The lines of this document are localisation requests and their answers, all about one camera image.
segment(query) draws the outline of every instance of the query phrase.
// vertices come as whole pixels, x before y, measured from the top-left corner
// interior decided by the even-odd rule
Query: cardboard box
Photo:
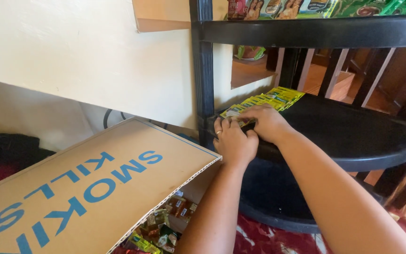
[[[0,253],[104,254],[220,155],[130,118],[0,182]]]

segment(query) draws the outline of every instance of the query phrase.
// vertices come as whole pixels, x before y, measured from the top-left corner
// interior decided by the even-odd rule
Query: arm
[[[214,123],[216,150],[223,165],[206,190],[175,249],[175,254],[232,254],[236,236],[240,186],[245,169],[255,158],[258,136],[245,135],[236,121]]]
[[[268,104],[249,108],[255,131],[289,165],[322,234],[336,254],[406,254],[406,234],[324,151]]]

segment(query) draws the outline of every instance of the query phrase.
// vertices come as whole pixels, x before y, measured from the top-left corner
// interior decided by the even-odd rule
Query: potted plant
[[[234,56],[240,60],[256,61],[264,55],[266,49],[264,47],[256,46],[235,46]]]

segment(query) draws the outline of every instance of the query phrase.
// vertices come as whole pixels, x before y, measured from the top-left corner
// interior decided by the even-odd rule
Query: cardboard sheet
[[[0,253],[107,253],[219,159],[125,120],[0,182]]]

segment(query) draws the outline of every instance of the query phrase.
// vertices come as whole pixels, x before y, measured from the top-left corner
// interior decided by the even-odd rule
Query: hand
[[[270,104],[255,105],[244,111],[238,119],[256,119],[255,132],[265,141],[278,145],[285,133],[295,131]]]
[[[214,147],[223,156],[223,162],[245,170],[256,156],[259,142],[256,132],[249,130],[245,135],[236,120],[230,123],[228,119],[221,121],[220,118],[214,122],[214,130],[219,138],[214,139]]]

